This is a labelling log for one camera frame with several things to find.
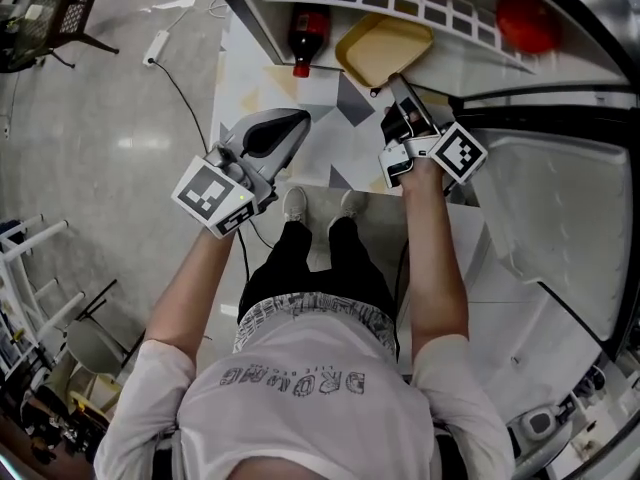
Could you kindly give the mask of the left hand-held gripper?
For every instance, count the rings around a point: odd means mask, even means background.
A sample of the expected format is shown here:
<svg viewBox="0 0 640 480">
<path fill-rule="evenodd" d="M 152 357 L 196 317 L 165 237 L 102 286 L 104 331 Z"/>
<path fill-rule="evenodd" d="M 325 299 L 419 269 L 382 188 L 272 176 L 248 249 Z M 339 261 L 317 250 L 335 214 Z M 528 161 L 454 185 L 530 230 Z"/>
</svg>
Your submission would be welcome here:
<svg viewBox="0 0 640 480">
<path fill-rule="evenodd" d="M 306 110 L 274 108 L 241 118 L 203 157 L 196 156 L 171 199 L 224 238 L 278 199 L 274 179 L 309 133 Z"/>
</svg>

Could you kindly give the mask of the dark cola bottle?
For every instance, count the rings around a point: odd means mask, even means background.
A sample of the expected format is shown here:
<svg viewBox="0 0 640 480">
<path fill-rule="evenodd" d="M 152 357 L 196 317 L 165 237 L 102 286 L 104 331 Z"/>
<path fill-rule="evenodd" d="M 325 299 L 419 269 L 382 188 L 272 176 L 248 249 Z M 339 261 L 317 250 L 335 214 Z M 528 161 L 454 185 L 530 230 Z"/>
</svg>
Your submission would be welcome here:
<svg viewBox="0 0 640 480">
<path fill-rule="evenodd" d="M 287 40 L 294 56 L 294 77 L 309 77 L 311 63 L 329 37 L 330 24 L 328 6 L 311 3 L 294 5 Z"/>
</svg>

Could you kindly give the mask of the grey chair with black legs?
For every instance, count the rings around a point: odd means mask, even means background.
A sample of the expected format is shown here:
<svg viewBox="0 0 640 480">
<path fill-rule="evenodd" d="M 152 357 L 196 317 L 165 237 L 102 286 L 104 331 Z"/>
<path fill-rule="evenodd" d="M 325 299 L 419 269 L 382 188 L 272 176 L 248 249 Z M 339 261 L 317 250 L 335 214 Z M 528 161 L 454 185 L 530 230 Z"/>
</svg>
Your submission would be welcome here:
<svg viewBox="0 0 640 480">
<path fill-rule="evenodd" d="M 106 303 L 106 294 L 118 283 L 108 283 L 72 320 L 63 331 L 65 346 L 78 364 L 94 375 L 104 375 L 115 381 L 132 361 L 140 348 L 142 331 L 130 347 L 121 344 L 94 314 Z"/>
</svg>

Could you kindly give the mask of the small black-framed fridge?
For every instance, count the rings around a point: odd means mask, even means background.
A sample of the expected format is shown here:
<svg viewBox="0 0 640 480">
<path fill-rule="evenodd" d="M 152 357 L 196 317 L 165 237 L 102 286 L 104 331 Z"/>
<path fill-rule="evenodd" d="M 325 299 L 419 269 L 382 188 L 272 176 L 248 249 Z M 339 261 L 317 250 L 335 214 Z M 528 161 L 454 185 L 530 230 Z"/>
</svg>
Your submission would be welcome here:
<svg viewBox="0 0 640 480">
<path fill-rule="evenodd" d="M 499 0 L 224 1 L 272 63 L 292 69 L 294 5 L 328 6 L 329 37 L 310 74 L 347 74 L 335 46 L 368 14 L 430 27 L 432 47 L 403 75 L 444 97 L 453 119 L 488 147 L 472 185 L 498 256 L 607 355 L 623 351 L 640 318 L 640 108 L 595 99 L 640 98 L 640 67 L 583 4 L 543 0 L 560 19 L 562 39 L 532 55 L 502 36 Z M 363 88 L 372 97 L 387 89 Z"/>
</svg>

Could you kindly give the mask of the white and grey appliance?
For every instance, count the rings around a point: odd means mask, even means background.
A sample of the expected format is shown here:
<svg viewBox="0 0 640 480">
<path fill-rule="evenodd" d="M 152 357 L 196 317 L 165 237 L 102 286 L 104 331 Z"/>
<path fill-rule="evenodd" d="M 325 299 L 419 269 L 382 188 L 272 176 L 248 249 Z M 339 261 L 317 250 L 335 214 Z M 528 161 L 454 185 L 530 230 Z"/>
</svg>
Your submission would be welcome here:
<svg viewBox="0 0 640 480">
<path fill-rule="evenodd" d="M 514 480 L 533 477 L 563 451 L 573 437 L 575 413 L 574 402 L 567 398 L 561 405 L 534 408 L 508 423 L 516 465 Z"/>
</svg>

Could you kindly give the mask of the person's black shorts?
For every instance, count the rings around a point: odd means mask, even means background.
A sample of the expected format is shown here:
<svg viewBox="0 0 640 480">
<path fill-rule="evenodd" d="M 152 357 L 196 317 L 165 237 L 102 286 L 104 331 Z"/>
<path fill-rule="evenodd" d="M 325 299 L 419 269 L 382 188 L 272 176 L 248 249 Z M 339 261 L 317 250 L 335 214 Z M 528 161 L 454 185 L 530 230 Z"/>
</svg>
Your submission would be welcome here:
<svg viewBox="0 0 640 480">
<path fill-rule="evenodd" d="M 312 272 L 307 256 L 311 231 L 302 223 L 285 223 L 279 241 L 266 262 L 251 276 L 239 303 L 238 320 L 255 304 L 270 297 L 321 292 L 372 305 L 391 319 L 397 308 L 382 272 L 370 260 L 350 217 L 337 219 L 329 228 L 331 268 Z"/>
</svg>

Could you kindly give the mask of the table with triangle-patterned cloth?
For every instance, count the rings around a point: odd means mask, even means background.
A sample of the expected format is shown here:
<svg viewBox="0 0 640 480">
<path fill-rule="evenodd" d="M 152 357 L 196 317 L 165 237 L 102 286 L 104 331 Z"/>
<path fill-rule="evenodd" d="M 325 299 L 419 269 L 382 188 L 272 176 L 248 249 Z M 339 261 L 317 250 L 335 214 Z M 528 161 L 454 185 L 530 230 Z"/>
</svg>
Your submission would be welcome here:
<svg viewBox="0 0 640 480">
<path fill-rule="evenodd" d="M 280 179 L 295 184 L 388 194 L 378 155 L 381 121 L 393 103 L 389 89 L 376 97 L 342 71 L 312 68 L 296 78 L 275 65 L 235 15 L 229 15 L 218 58 L 209 140 L 222 138 L 240 118 L 273 108 L 303 109 L 311 129 Z"/>
</svg>

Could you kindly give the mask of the person's right grey shoe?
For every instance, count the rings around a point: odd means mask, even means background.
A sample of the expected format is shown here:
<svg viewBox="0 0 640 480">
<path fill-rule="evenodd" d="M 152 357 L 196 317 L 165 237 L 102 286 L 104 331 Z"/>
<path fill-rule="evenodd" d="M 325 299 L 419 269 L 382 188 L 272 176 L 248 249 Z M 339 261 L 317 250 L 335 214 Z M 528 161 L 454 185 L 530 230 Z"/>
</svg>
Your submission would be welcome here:
<svg viewBox="0 0 640 480">
<path fill-rule="evenodd" d="M 367 208 L 368 194 L 365 192 L 348 190 L 344 193 L 340 203 L 340 217 L 355 220 Z"/>
</svg>

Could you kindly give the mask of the yellow square plastic tray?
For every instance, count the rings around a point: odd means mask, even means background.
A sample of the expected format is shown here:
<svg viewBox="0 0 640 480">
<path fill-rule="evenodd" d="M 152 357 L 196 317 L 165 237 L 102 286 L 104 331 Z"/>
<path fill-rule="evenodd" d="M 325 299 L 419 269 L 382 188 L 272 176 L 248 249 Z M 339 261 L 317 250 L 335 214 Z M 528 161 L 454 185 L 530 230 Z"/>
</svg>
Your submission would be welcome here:
<svg viewBox="0 0 640 480">
<path fill-rule="evenodd" d="M 426 53 L 433 42 L 434 33 L 428 26 L 368 14 L 337 42 L 335 57 L 360 85 L 377 88 Z"/>
</svg>

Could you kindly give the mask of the person's right forearm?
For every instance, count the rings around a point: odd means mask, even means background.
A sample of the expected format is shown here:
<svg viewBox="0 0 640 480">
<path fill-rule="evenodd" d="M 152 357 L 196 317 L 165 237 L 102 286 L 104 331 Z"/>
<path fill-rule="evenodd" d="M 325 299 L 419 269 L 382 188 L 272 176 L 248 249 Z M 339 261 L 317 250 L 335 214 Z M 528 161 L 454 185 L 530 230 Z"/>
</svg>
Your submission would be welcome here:
<svg viewBox="0 0 640 480">
<path fill-rule="evenodd" d="M 468 299 L 443 195 L 443 170 L 429 159 L 414 161 L 400 177 L 408 251 L 411 358 L 429 342 L 469 336 Z"/>
</svg>

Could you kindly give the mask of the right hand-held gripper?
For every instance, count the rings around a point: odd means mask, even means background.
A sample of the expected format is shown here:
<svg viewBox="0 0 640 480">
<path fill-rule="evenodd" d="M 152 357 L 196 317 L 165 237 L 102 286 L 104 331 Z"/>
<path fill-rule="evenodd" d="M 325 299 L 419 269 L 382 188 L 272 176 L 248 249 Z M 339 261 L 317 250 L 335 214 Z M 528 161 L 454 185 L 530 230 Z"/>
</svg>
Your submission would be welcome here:
<svg viewBox="0 0 640 480">
<path fill-rule="evenodd" d="M 381 130 L 385 145 L 379 163 L 389 188 L 400 185 L 416 159 L 433 160 L 453 181 L 465 184 L 487 158 L 487 150 L 458 122 L 441 130 L 414 89 L 400 73 L 389 77 L 395 104 Z"/>
</svg>

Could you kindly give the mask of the white power strip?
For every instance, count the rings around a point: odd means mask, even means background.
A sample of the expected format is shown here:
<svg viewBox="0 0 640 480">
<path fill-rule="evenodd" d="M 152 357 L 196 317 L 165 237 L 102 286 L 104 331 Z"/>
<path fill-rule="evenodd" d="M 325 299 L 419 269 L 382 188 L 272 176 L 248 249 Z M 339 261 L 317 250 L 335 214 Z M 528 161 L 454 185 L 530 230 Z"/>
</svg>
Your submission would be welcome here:
<svg viewBox="0 0 640 480">
<path fill-rule="evenodd" d="M 167 30 L 160 30 L 155 35 L 145 55 L 143 56 L 142 63 L 145 66 L 151 66 L 155 64 L 170 37 L 170 33 Z"/>
</svg>

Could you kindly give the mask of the person's grey shoe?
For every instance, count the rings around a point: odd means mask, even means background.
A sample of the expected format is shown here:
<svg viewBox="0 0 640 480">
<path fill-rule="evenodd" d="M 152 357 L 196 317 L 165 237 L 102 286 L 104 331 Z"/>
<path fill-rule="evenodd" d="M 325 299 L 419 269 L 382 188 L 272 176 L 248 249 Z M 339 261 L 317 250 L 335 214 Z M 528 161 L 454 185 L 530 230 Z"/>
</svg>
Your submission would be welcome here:
<svg viewBox="0 0 640 480">
<path fill-rule="evenodd" d="M 340 203 L 340 217 L 355 220 L 367 208 L 368 194 L 365 192 L 348 190 L 344 193 Z"/>
<path fill-rule="evenodd" d="M 305 223 L 307 198 L 301 187 L 292 187 L 286 192 L 283 199 L 283 215 L 286 222 Z"/>
</svg>

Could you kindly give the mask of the person's left grey shoe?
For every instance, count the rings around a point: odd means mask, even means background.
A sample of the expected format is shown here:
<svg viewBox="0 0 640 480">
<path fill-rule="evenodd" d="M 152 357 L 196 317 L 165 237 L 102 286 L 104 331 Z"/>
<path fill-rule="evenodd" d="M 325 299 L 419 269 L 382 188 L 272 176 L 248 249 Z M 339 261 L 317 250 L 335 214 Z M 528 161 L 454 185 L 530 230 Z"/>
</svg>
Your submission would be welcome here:
<svg viewBox="0 0 640 480">
<path fill-rule="evenodd" d="M 307 198 L 301 187 L 292 187 L 286 192 L 283 199 L 283 215 L 286 222 L 305 223 Z"/>
</svg>

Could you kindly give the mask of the person's left forearm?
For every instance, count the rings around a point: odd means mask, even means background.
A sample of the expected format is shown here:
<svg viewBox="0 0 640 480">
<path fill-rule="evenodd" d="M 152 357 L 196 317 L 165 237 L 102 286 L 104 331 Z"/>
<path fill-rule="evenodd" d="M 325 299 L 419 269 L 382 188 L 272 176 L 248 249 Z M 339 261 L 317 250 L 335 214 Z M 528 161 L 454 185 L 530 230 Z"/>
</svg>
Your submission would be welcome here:
<svg viewBox="0 0 640 480">
<path fill-rule="evenodd" d="M 195 360 L 226 267 L 234 236 L 202 230 L 156 302 L 145 339 L 173 346 Z"/>
</svg>

